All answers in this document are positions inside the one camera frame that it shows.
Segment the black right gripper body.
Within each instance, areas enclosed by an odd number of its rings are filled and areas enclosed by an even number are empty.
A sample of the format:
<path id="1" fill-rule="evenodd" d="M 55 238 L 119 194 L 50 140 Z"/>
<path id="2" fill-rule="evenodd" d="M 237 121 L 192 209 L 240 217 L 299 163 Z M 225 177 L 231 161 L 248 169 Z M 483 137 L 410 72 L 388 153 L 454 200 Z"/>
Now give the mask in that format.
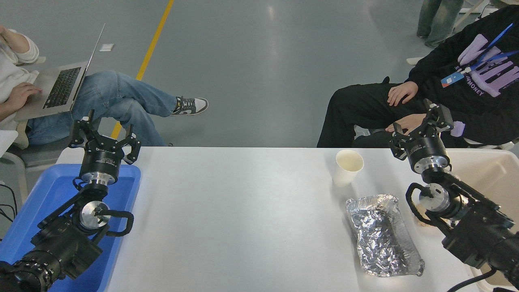
<path id="1" fill-rule="evenodd" d="M 407 157 L 413 171 L 448 166 L 448 155 L 443 141 L 434 137 L 416 138 L 407 142 Z"/>

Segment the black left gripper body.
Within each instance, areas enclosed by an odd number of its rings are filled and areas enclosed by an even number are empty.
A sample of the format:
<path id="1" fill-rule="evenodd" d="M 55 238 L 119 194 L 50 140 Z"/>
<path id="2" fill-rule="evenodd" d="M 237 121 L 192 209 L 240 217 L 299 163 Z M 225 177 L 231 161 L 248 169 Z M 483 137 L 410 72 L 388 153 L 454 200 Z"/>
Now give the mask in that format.
<path id="1" fill-rule="evenodd" d="M 85 144 L 85 155 L 81 166 L 81 175 L 100 172 L 118 176 L 124 152 L 117 141 L 109 137 L 89 140 Z"/>

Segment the person's left hand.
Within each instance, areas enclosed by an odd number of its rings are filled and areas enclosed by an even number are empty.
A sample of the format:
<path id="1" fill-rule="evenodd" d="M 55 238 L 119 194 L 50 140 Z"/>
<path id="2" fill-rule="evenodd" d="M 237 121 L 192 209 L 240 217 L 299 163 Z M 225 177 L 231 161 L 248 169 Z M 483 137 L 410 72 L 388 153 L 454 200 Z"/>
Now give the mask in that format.
<path id="1" fill-rule="evenodd" d="M 401 126 L 404 135 L 408 135 L 410 132 L 420 126 L 425 118 L 426 114 L 411 114 L 395 121 L 394 123 L 397 123 Z"/>

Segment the person's right hand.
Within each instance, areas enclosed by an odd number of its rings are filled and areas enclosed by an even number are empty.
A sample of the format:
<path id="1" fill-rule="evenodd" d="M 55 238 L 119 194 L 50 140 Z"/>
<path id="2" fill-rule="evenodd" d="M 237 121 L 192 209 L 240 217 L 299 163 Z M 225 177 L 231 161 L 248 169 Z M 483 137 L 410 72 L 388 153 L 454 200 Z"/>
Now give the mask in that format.
<path id="1" fill-rule="evenodd" d="M 40 92 L 41 88 L 36 87 L 35 85 L 28 82 L 22 82 L 12 89 L 11 94 L 9 95 L 4 105 L 10 111 L 16 112 L 24 107 L 29 96 Z"/>
<path id="2" fill-rule="evenodd" d="M 404 105 L 409 102 L 418 92 L 418 85 L 415 82 L 404 82 L 400 85 L 392 87 L 388 92 L 387 103 L 391 107 Z"/>

